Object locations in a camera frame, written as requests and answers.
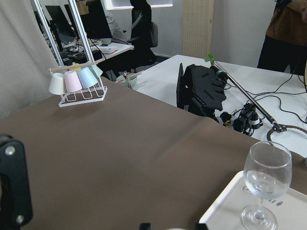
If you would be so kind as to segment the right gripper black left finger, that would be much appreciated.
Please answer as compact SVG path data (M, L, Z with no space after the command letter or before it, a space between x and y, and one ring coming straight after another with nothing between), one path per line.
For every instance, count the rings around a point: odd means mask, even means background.
M151 230L151 223L141 223L139 230Z

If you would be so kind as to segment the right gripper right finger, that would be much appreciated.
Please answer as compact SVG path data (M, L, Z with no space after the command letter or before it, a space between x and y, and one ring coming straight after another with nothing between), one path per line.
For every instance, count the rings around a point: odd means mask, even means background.
M206 223L198 223L198 230L208 230Z

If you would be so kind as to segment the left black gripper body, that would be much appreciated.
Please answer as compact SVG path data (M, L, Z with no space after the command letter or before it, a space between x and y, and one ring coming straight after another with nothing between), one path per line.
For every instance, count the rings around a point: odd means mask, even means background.
M20 228L33 217L27 164L22 142L0 136L0 226Z

